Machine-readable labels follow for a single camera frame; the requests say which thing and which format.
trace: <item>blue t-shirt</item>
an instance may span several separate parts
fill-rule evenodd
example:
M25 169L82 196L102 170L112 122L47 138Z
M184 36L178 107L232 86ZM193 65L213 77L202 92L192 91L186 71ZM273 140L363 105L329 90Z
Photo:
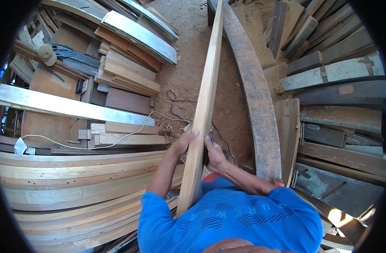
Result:
M138 245L141 253L199 253L228 238L256 246L315 253L322 240L321 218L292 189L268 197L248 195L222 177L201 182L202 194L178 219L164 199L146 192L141 199Z

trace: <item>white electrical cable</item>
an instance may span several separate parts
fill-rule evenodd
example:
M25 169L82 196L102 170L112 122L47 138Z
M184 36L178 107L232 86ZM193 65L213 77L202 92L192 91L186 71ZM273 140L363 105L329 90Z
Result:
M96 148L90 148L90 149L104 149L104 148L110 148L110 147L116 145L117 143L119 143L119 142L120 142L122 139L124 139L125 137L130 136L131 134L137 134L137 133L139 133L139 132L144 128L146 122L148 121L149 117L150 117L151 114L153 114L153 113L159 113L159 114L162 115L163 117L165 117L165 118L167 118L167 119L170 119L170 120L185 121L185 122L191 123L190 121L184 120L184 119L171 119L171 118L169 118L169 117L167 117L167 116L161 114L160 112L152 111L152 112L147 116L147 118L146 118L146 120L145 120L145 122L144 122L144 124L142 125L142 127L141 127L140 130L138 130L138 131L136 131L136 132L134 132L134 133L130 133L130 134L124 135L124 136L121 137L118 141L116 141L114 144L111 144L110 146L96 147ZM53 143L56 143L56 144L58 144L58 145L61 145L61 146L64 146L64 147L67 147L67 148L70 148L70 149L90 150L90 149L87 149L87 148L79 148L79 147L71 147L71 146L67 146L67 145L61 144L61 143L59 143L59 142L56 142L55 140L52 140L52 139L50 139L50 138L48 138L48 137L45 137L45 136L43 136L43 135L38 135L38 134L27 134L27 135L24 135L24 136L22 137L22 139L25 138L25 137L28 137L28 136L42 137L42 138L45 138L45 139L47 139L47 140L49 140L49 141L52 141Z

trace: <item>beige cap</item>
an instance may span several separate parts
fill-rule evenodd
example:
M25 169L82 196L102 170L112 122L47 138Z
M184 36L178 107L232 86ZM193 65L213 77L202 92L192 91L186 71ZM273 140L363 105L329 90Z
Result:
M50 44L40 46L37 51L38 57L47 65L52 66L56 62L56 54Z

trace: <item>hand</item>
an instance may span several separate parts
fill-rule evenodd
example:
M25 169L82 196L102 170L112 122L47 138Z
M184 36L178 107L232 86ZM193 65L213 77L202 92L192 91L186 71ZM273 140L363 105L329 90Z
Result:
M189 128L186 132L184 132L184 134L182 134L182 136L180 136L179 139L177 139L172 144L172 146L169 148L169 152L176 155L177 157L181 156L182 154L186 153L189 143L197 139L198 136L198 130L192 131L191 128Z
M222 170L228 164L221 146L217 143L211 143L210 137L206 135L204 138L204 144L208 150L208 166L207 169L211 172L221 174Z

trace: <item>light wooden board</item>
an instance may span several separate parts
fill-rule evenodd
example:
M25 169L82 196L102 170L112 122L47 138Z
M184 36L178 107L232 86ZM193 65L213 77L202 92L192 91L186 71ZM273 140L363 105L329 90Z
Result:
M380 177L386 176L386 161L372 155L307 142L299 145L298 152Z
M186 166L183 174L180 199L176 216L179 217L197 201L201 174L203 172L204 137L209 132L217 88L218 68L220 65L222 26L224 20L224 5L217 7L216 16L208 46L200 93L197 99L195 120L191 126L199 130L199 137L189 144Z
M140 130L142 125L126 124L106 121L105 132L106 133L134 133ZM158 134L160 127L145 125L139 134Z
M133 113L150 114L150 98L110 88L106 98L106 107Z
M278 101L275 114L280 140L281 177L284 185L289 187L300 138L300 101Z
M381 134L379 110L349 106L302 106L301 121L360 129Z
M284 90L288 91L333 82L345 83L366 79L384 79L384 67L378 55L332 63L283 78L280 82Z
M11 85L1 84L0 103L12 103L25 106L35 111L43 110L51 114L65 115L68 117L77 117L82 119L97 119L103 121L112 121L120 123L143 124L146 116L127 113L119 110L104 108L93 104L87 104L72 99L61 98L41 92L29 91L23 88ZM154 125L153 119L148 119L147 125Z

